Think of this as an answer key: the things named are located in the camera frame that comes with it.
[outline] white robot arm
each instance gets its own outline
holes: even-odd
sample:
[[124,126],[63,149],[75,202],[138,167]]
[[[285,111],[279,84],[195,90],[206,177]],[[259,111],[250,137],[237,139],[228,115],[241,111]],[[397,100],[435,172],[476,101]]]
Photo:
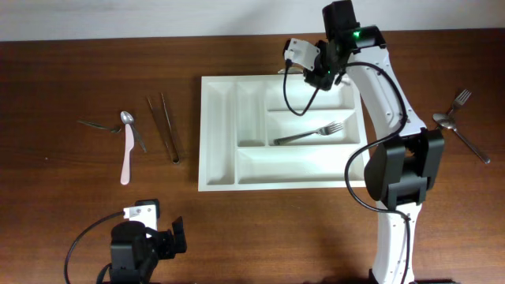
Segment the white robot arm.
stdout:
[[[384,140],[365,167],[367,190],[376,201],[373,209],[381,212],[370,278],[381,284],[410,283],[414,275],[407,244],[412,252],[415,222],[426,191],[435,181],[443,138],[438,130],[428,131],[409,105],[379,29],[361,28],[350,1],[332,3],[323,9],[323,15],[329,43],[319,41],[313,46],[304,40],[289,40],[284,52],[286,68],[292,63],[303,66],[305,82],[316,90],[329,90],[344,73],[356,83],[377,140]],[[406,158],[406,149],[413,152],[412,157]],[[405,219],[409,219],[410,237]]]

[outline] cable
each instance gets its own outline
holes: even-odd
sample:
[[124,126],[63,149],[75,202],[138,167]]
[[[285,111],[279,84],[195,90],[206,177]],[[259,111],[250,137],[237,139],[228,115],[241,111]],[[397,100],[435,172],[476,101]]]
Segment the cable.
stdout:
[[319,91],[320,87],[318,86],[316,88],[316,90],[314,91],[314,94],[312,94],[312,97],[310,98],[309,100],[309,103],[307,103],[307,106],[305,107],[305,109],[300,113],[298,113],[297,111],[295,111],[290,103],[287,101],[287,95],[286,95],[286,81],[287,81],[287,72],[288,70],[290,69],[290,67],[293,65],[293,62],[290,60],[290,59],[287,59],[286,60],[286,69],[285,69],[285,72],[284,72],[284,83],[282,85],[282,91],[284,92],[284,101],[286,102],[286,105],[287,105],[287,108],[294,114],[294,115],[297,115],[297,116],[303,116],[307,110],[309,110],[310,106],[312,105],[312,102],[314,101],[314,99],[316,98],[316,95],[317,95],[317,92]]
[[76,245],[77,243],[81,240],[81,238],[87,233],[89,232],[91,229],[95,228],[96,226],[98,226],[99,224],[109,220],[109,219],[112,219],[114,217],[118,217],[118,216],[122,216],[124,215],[125,212],[123,211],[120,211],[120,212],[116,212],[116,213],[113,213],[111,215],[108,215],[107,217],[103,217],[101,218],[100,220],[92,223],[88,228],[86,228],[86,230],[82,231],[82,233],[79,234],[79,236],[77,236],[76,240],[73,241],[72,243],[72,246],[70,247],[70,250],[69,252],[66,254],[66,258],[65,258],[65,266],[63,267],[63,274],[65,276],[65,283],[66,284],[70,284],[70,280],[69,280],[69,272],[68,272],[68,268],[69,268],[69,261],[70,261],[70,257],[72,255],[72,252],[73,250],[76,248]]
[[[293,113],[293,114],[296,114],[297,116],[303,116],[305,114],[305,112],[307,112],[307,110],[310,108],[311,104],[312,104],[312,101],[316,98],[316,95],[317,95],[317,92],[319,91],[319,87],[316,88],[316,91],[314,92],[314,94],[312,95],[312,98],[309,100],[309,103],[307,104],[307,106],[305,107],[305,109],[301,112],[301,114],[299,114],[298,112],[296,112],[295,110],[293,110],[293,108],[291,108],[290,104],[288,103],[287,101],[287,96],[286,96],[286,79],[287,79],[287,72],[288,72],[288,69],[291,67],[291,65],[293,64],[293,62],[290,60],[290,59],[287,59],[286,60],[286,72],[284,73],[284,84],[282,86],[283,88],[283,92],[284,92],[284,100],[286,101],[286,105],[287,105],[287,108]],[[405,128],[405,125],[407,123],[407,111],[406,111],[406,107],[405,107],[405,103],[403,102],[403,99],[402,99],[402,95],[398,89],[398,87],[396,86],[395,82],[393,81],[393,79],[391,79],[391,77],[386,73],[386,71],[384,71],[383,69],[381,69],[379,66],[377,65],[374,65],[374,64],[371,64],[371,63],[367,63],[367,62],[351,62],[351,63],[347,63],[345,64],[344,66],[342,66],[342,69],[343,69],[343,72],[345,72],[345,69],[347,67],[353,67],[353,66],[366,66],[366,67],[370,67],[374,70],[376,70],[377,72],[379,72],[380,75],[384,76],[384,78],[386,78],[387,82],[389,83],[389,85],[391,86],[391,88],[393,89],[393,91],[395,92],[395,95],[398,99],[398,102],[400,104],[400,107],[402,109],[402,119],[400,120],[400,127],[394,131],[393,133],[389,134],[388,136],[386,137],[383,137],[381,139],[378,139],[360,149],[358,149],[356,152],[354,152],[354,154],[352,154],[350,157],[349,157],[349,160],[347,160],[347,163],[346,163],[346,168],[344,170],[344,180],[346,182],[346,186],[347,186],[347,190],[349,191],[349,194],[354,198],[354,200],[356,200],[361,206],[371,210],[371,211],[374,211],[374,212],[377,212],[377,213],[390,213],[390,214],[398,214],[400,215],[404,220],[405,220],[405,228],[406,228],[406,262],[405,262],[405,269],[403,271],[403,276],[402,276],[402,282],[401,284],[403,284],[405,282],[405,278],[406,278],[406,275],[407,275],[407,271],[409,270],[409,262],[410,262],[410,217],[408,215],[406,215],[405,213],[401,212],[401,211],[397,211],[397,210],[385,210],[385,209],[380,209],[380,208],[377,208],[377,207],[373,207],[373,206],[370,206],[368,204],[366,204],[365,202],[363,202],[363,200],[361,200],[359,197],[357,197],[356,193],[354,193],[354,190],[352,188],[352,186],[350,185],[350,180],[349,180],[349,170],[350,170],[350,165],[352,164],[352,162],[364,151],[370,149],[370,148],[373,148],[375,146],[378,146],[379,144],[382,144],[394,137],[396,137],[397,135],[400,134],[400,132]]]
[[104,266],[100,273],[98,273],[98,276],[96,277],[96,284],[102,284],[103,283],[103,278],[105,278],[105,274],[107,273],[107,270],[112,267],[112,263],[109,263],[108,265]]

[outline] fork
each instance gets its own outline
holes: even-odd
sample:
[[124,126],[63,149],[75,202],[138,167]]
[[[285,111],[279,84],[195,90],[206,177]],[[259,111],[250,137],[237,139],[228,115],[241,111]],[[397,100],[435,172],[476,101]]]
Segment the fork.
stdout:
[[333,133],[336,133],[340,130],[344,129],[344,126],[342,125],[342,123],[336,123],[335,121],[333,121],[332,123],[326,125],[326,126],[323,126],[321,128],[318,128],[314,131],[309,131],[309,132],[306,132],[306,133],[301,133],[301,134],[297,134],[297,135],[293,135],[293,136],[288,136],[288,137],[283,137],[283,138],[278,138],[278,139],[275,139],[274,140],[274,145],[282,145],[282,144],[286,144],[288,142],[291,142],[293,140],[297,140],[297,139],[300,139],[300,138],[303,138],[303,137],[307,137],[307,136],[311,136],[312,134],[319,134],[321,136],[328,136],[328,135],[331,135]]
[[451,116],[453,113],[462,108],[471,95],[472,92],[467,89],[463,90],[463,92],[461,92],[461,94],[459,94],[452,102],[451,109],[447,112],[447,115]]

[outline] tongs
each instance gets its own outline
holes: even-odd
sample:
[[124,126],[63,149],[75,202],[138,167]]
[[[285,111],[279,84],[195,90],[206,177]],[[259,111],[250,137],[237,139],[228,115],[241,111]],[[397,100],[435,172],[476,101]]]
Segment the tongs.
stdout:
[[170,119],[168,117],[168,111],[166,110],[165,98],[163,93],[159,93],[161,95],[161,100],[163,102],[163,109],[165,111],[166,123],[168,124],[168,132],[166,131],[166,127],[163,128],[163,123],[156,118],[155,112],[152,109],[151,99],[149,96],[146,96],[148,99],[149,107],[151,108],[151,114],[153,119],[155,120],[156,127],[158,128],[159,135],[162,137],[163,142],[165,143],[166,149],[172,159],[172,163],[179,164],[181,162],[179,152],[177,150],[177,145],[174,139],[174,133],[172,132],[172,125],[170,124]]

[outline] utensil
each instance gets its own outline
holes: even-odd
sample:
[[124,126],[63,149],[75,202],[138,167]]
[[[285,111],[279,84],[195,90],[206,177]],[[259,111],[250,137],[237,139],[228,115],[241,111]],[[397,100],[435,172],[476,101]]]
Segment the utensil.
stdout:
[[461,92],[461,94],[459,94],[452,102],[451,108],[447,112],[447,115],[451,116],[453,113],[462,108],[471,95],[472,92],[468,91],[467,89],[463,90],[463,92]]
[[466,146],[468,146],[479,158],[481,158],[482,162],[489,164],[491,162],[491,159],[482,151],[480,151],[475,145],[470,143],[468,139],[466,139],[457,129],[456,127],[456,121],[450,117],[447,114],[434,114],[433,115],[433,120],[436,121],[440,126],[447,128],[447,129],[452,129],[456,135],[465,142]]
[[118,132],[121,131],[121,126],[120,125],[118,125],[118,126],[112,128],[112,129],[110,129],[108,127],[105,127],[103,125],[100,125],[100,124],[94,123],[94,122],[90,122],[90,121],[78,120],[77,122],[82,123],[82,124],[87,125],[87,126],[95,127],[97,129],[109,130],[111,133],[118,133]]
[[123,168],[121,170],[121,184],[129,184],[129,153],[132,151],[135,145],[135,140],[133,138],[132,127],[130,124],[125,123],[125,158],[123,159]]
[[333,133],[336,133],[336,132],[342,130],[343,128],[344,128],[344,126],[342,125],[342,123],[336,123],[335,121],[333,121],[332,123],[330,123],[326,126],[323,126],[319,129],[316,129],[314,131],[309,131],[306,133],[301,133],[301,134],[297,134],[297,135],[293,135],[293,136],[275,139],[274,144],[275,145],[286,144],[286,143],[291,142],[293,140],[297,140],[297,139],[300,139],[303,137],[311,136],[312,134],[319,134],[322,136],[327,136],[327,135],[331,135]]
[[[159,135],[162,137],[163,142],[165,143],[165,147],[168,150],[170,158],[172,159],[172,163],[179,164],[181,162],[181,159],[180,159],[180,156],[179,156],[179,153],[178,153],[178,150],[177,150],[177,145],[175,143],[174,134],[172,133],[172,125],[170,124],[170,119],[168,118],[168,111],[166,110],[165,98],[163,96],[163,93],[160,93],[160,95],[161,95],[161,100],[163,101],[163,109],[164,109],[164,112],[165,112],[166,123],[168,124],[168,130],[169,130],[168,131],[168,134],[169,134],[168,136],[169,137],[167,137],[166,131],[163,131],[162,123],[159,122],[158,119],[156,119],[155,111],[152,108],[150,97],[146,96],[146,98],[148,99],[149,107],[151,108],[152,118],[155,120],[156,127],[158,128]],[[173,151],[171,150],[171,147],[169,146],[168,140],[171,140],[171,144],[174,147]]]
[[132,127],[133,136],[135,137],[135,140],[139,142],[140,146],[142,147],[142,150],[144,150],[144,153],[146,153],[148,150],[145,147],[144,142],[142,141],[142,137],[140,136],[140,133],[135,129],[135,126],[133,126],[133,123],[135,122],[133,116],[128,111],[122,111],[121,120],[125,125],[130,125]]
[[172,139],[172,144],[174,145],[175,150],[175,157],[172,158],[172,162],[179,163],[181,160],[179,159],[179,152],[177,151],[177,145],[175,143],[174,133],[172,132],[172,125],[170,124],[170,119],[168,118],[168,111],[166,110],[166,104],[165,104],[165,96],[163,95],[163,93],[159,94],[161,95],[161,100],[163,101],[163,109],[165,110],[166,123],[168,124],[168,131],[170,133],[170,138]]

